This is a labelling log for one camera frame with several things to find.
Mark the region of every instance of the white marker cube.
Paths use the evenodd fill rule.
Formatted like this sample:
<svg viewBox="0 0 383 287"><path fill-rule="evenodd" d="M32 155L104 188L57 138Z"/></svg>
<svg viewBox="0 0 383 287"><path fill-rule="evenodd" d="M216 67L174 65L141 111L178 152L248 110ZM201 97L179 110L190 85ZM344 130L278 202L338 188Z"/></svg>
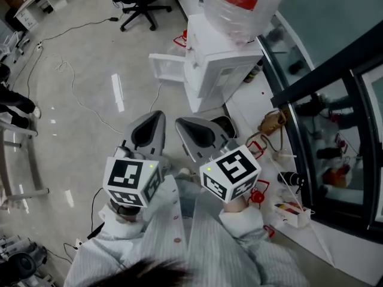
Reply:
<svg viewBox="0 0 383 287"><path fill-rule="evenodd" d="M257 182L261 167L242 145L199 168L202 186L228 203L246 193Z"/></svg>
<svg viewBox="0 0 383 287"><path fill-rule="evenodd" d="M108 157L102 186L120 205L148 207L162 181L158 161Z"/></svg>

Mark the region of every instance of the chair base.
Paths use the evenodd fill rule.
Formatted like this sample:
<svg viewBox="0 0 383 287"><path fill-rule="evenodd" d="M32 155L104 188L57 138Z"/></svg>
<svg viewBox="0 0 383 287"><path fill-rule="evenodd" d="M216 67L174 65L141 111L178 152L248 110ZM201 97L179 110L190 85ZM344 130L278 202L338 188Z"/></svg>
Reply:
<svg viewBox="0 0 383 287"><path fill-rule="evenodd" d="M172 11L172 7L170 6L164 6L164 5L146 5L143 7L127 7L123 8L122 12L124 14L129 13L130 11L135 11L133 15L131 15L120 27L121 32L125 31L125 26L131 22L134 18L136 18L138 15L143 14L147 18L147 20L150 22L150 30L154 31L156 30L156 25L154 24L153 19L150 17L148 11L156 11L156 10L166 10L168 13Z"/></svg>

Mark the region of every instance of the black hair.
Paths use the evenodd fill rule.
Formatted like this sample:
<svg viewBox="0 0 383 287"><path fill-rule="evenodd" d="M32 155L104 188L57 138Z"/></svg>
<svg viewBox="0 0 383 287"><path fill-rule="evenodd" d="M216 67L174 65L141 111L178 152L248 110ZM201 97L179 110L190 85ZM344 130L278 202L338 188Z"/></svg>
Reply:
<svg viewBox="0 0 383 287"><path fill-rule="evenodd" d="M192 278L180 262L142 259L129 268L100 280L90 287L177 287Z"/></svg>

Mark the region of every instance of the concrete floor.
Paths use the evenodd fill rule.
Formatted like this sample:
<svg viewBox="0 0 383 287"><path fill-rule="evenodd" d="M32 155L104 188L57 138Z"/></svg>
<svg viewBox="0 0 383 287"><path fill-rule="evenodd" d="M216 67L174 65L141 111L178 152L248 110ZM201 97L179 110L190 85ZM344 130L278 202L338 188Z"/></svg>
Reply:
<svg viewBox="0 0 383 287"><path fill-rule="evenodd" d="M39 135L26 139L6 131L4 136L8 141L15 140L23 145L21 149L5 149L8 175L15 192L20 191L21 184L24 192L47 187L50 194L27 200L28 211L23 208L0 212L0 228L7 236L29 237L66 257L64 242L74 245L76 239L85 240L90 234L92 199L102 186L106 158L113 154L120 134L77 103L71 94L73 73L70 67L56 67L61 56L68 61L75 72L73 90L79 101L122 132L127 123L149 111L157 95L159 82L150 70L148 55L166 53L173 38L186 28L186 21L174 0L157 3L171 5L173 12L153 14L158 23L155 32L149 30L149 22L141 16L124 33L119 29L121 22L105 22L72 30L43 43L41 58L29 81L30 98L42 110L42 118L36 122ZM39 40L73 26L120 16L121 9L116 9L111 0L72 0L64 9L49 14L33 32L25 57L12 68L11 85ZM38 55L39 52L34 53L17 78L15 91L27 95L28 75ZM115 103L111 80L114 74L118 74L121 81L123 112L118 112ZM165 154L177 168L188 166L174 129L176 118L192 115L183 85L164 83L154 109L162 110L167 118ZM216 115L217 112L208 112L204 117ZM67 198L69 191L73 202ZM97 211L107 200L103 191L95 199L95 227L101 223ZM313 286L364 286L286 237L279 234L275 241L298 253L304 265L302 269ZM74 256L70 248L68 253ZM49 272L62 286L69 266L68 262L49 255L42 270Z"/></svg>

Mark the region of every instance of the robotic equipment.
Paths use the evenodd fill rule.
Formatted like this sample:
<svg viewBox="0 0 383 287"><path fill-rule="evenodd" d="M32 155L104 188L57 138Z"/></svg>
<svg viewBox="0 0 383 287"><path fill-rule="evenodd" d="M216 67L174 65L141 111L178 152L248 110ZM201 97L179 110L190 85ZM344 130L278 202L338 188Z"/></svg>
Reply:
<svg viewBox="0 0 383 287"><path fill-rule="evenodd" d="M148 207L163 181L166 118L163 112L143 115L129 124L113 157L108 157L103 187L118 213L134 215ZM254 186L261 172L245 145L229 139L217 124L185 117L175 128L203 187L228 203Z"/></svg>

